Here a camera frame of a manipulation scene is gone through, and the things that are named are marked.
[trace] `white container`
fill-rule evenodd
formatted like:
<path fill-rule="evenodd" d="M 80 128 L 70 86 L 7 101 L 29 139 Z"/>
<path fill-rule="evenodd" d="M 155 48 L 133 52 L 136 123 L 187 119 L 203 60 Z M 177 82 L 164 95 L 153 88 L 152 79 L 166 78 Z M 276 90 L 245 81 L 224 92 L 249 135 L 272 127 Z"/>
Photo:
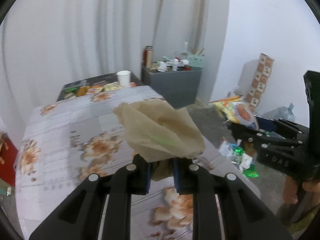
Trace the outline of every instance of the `white container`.
<path fill-rule="evenodd" d="M 124 88 L 130 87 L 130 75 L 131 75 L 131 71 L 129 70 L 123 70 L 117 73 L 118 82 L 122 87 Z"/>

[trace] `yellow package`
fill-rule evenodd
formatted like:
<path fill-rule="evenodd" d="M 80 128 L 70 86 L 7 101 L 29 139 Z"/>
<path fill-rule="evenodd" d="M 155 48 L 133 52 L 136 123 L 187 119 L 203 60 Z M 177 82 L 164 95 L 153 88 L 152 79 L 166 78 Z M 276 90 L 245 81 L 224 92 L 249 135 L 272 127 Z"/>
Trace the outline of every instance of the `yellow package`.
<path fill-rule="evenodd" d="M 241 98 L 224 100 L 214 102 L 214 106 L 223 113 L 227 120 L 234 123 L 245 125 L 248 128 L 259 130 L 258 121 L 253 113 L 248 108 L 248 105 L 241 102 Z"/>

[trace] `green package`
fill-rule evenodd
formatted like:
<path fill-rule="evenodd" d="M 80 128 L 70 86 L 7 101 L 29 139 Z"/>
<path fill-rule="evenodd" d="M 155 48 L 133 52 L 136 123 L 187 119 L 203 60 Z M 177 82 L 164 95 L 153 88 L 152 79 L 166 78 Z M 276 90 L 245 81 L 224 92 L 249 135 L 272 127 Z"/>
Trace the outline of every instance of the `green package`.
<path fill-rule="evenodd" d="M 11 195 L 11 186 L 0 179 L 0 195 Z"/>
<path fill-rule="evenodd" d="M 246 176 L 247 178 L 259 177 L 259 174 L 257 173 L 256 167 L 254 166 L 254 164 L 251 164 L 247 170 L 244 170 L 243 175 Z"/>

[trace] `floral bedsheet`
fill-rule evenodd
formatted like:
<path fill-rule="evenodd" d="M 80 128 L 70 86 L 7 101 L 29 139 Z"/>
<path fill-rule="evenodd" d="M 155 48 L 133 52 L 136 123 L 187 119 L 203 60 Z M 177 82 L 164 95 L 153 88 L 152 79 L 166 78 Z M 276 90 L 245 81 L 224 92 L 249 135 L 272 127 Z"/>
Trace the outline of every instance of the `floral bedsheet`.
<path fill-rule="evenodd" d="M 162 96 L 141 86 L 34 110 L 16 171 L 17 212 L 25 239 L 89 174 L 113 174 L 131 163 L 133 150 L 126 144 L 124 129 L 112 110 L 121 102 L 150 99 Z M 233 172 L 242 176 L 206 139 L 205 144 L 205 152 L 194 162 L 216 175 Z M 253 184 L 242 179 L 259 194 Z M 132 240 L 192 239 L 192 197 L 179 196 L 173 178 L 151 181 L 148 195 L 132 196 L 131 215 Z"/>

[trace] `red box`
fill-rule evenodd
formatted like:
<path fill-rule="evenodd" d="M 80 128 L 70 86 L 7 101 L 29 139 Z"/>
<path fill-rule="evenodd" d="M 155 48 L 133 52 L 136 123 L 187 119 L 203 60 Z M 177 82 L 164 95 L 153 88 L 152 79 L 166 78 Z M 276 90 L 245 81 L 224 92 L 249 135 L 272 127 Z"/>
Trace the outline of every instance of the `red box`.
<path fill-rule="evenodd" d="M 6 149 L 5 145 L 3 144 L 0 151 L 0 157 L 4 160 L 4 164 L 0 163 L 0 178 L 11 186 L 14 186 L 15 170 L 13 169 L 13 165 L 16 160 L 18 150 L 5 134 L 2 135 L 2 138 L 7 143 L 8 147 Z"/>

